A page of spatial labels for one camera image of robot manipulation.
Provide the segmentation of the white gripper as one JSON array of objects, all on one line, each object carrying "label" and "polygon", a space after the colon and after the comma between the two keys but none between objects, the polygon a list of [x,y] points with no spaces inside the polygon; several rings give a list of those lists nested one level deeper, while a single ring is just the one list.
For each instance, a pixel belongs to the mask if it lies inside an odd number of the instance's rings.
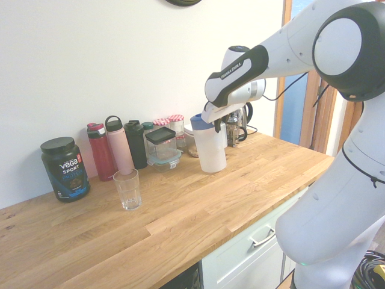
[{"label": "white gripper", "polygon": [[215,132],[221,131],[221,121],[228,123],[230,113],[241,108],[241,104],[233,104],[225,107],[216,107],[214,104],[207,102],[201,114],[201,118],[206,123],[214,122]]}]

